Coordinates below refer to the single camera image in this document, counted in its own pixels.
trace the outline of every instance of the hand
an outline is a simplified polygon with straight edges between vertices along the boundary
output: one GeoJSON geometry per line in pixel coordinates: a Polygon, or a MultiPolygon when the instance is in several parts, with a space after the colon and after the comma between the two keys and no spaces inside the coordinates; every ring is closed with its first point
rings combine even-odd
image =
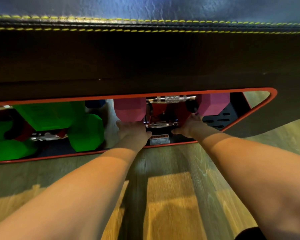
{"type": "Polygon", "coordinates": [[[180,128],[173,129],[171,132],[176,135],[182,134],[185,137],[192,138],[193,131],[195,129],[200,129],[203,126],[207,126],[202,122],[202,118],[203,116],[195,115],[194,113],[192,113],[180,128]]]}
{"type": "Polygon", "coordinates": [[[151,131],[146,131],[146,128],[141,121],[137,122],[122,122],[118,120],[116,122],[119,132],[118,136],[120,140],[127,139],[131,143],[140,147],[140,150],[146,145],[148,139],[152,136],[151,131]]]}

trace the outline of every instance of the caution label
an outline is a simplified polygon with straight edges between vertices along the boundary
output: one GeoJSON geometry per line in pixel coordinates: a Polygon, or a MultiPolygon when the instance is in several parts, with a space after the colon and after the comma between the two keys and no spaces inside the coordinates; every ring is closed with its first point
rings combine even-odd
{"type": "Polygon", "coordinates": [[[154,146],[154,145],[163,145],[163,144],[170,144],[170,139],[169,139],[169,135],[165,134],[165,135],[155,135],[150,137],[150,145],[154,146]]]}

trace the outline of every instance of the orange frame edge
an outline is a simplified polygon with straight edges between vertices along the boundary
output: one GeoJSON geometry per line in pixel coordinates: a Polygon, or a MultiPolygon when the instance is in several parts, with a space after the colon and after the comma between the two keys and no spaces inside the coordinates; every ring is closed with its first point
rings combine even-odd
{"type": "MultiPolygon", "coordinates": [[[[140,97],[153,97],[153,96],[169,96],[169,95],[180,95],[180,94],[205,94],[205,93],[225,93],[225,92],[256,92],[256,91],[267,91],[270,95],[263,100],[260,104],[253,107],[247,113],[245,113],[240,118],[233,121],[231,124],[224,127],[221,131],[224,132],[231,126],[237,124],[239,121],[243,120],[245,117],[248,117],[264,105],[268,104],[272,101],[278,94],[278,91],[275,88],[238,88],[238,89],[223,89],[223,90],[205,90],[205,91],[190,91],[190,92],[162,92],[162,93],[143,93],[143,94],[131,94],[131,95],[107,95],[107,96],[89,96],[89,97],[70,97],[70,98],[48,98],[48,99],[34,99],[34,100],[14,100],[14,101],[3,101],[0,102],[0,106],[3,105],[15,105],[15,104],[35,104],[35,103],[55,103],[55,102],[72,102],[72,101],[86,101],[86,100],[105,100],[105,99],[125,99],[125,98],[140,98],[140,97]]],[[[163,144],[163,145],[146,145],[144,148],[153,148],[153,147],[164,147],[164,146],[173,146],[180,144],[189,144],[196,143],[197,141],[188,141],[188,142],[180,142],[180,143],[171,143],[171,144],[163,144]]],[[[29,162],[29,161],[37,161],[44,159],[52,159],[59,157],[74,157],[74,156],[82,156],[89,154],[99,154],[104,153],[107,150],[94,151],[94,152],[82,152],[82,153],[74,153],[74,154],[64,154],[58,156],[46,156],[46,157],[38,157],[38,158],[28,158],[28,159],[16,159],[16,160],[8,160],[8,161],[0,161],[0,164],[4,163],[20,163],[20,162],[29,162]]]]}

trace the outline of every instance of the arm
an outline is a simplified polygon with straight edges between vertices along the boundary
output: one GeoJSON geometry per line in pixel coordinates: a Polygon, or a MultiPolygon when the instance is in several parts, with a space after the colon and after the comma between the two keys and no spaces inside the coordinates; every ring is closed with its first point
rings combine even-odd
{"type": "Polygon", "coordinates": [[[0,223],[1,239],[100,239],[128,169],[151,132],[117,122],[120,142],[67,174],[0,223]]]}
{"type": "Polygon", "coordinates": [[[197,140],[268,239],[300,239],[300,156],[229,136],[192,114],[174,134],[197,140]]]}

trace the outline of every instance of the storage compartment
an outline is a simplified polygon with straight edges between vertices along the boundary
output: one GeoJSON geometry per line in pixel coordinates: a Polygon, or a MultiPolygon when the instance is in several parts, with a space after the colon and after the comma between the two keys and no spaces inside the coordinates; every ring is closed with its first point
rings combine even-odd
{"type": "Polygon", "coordinates": [[[104,152],[119,140],[118,119],[142,121],[152,131],[146,147],[156,147],[195,142],[171,133],[191,113],[223,131],[251,112],[244,94],[233,90],[113,97],[0,103],[0,163],[104,152]]]}

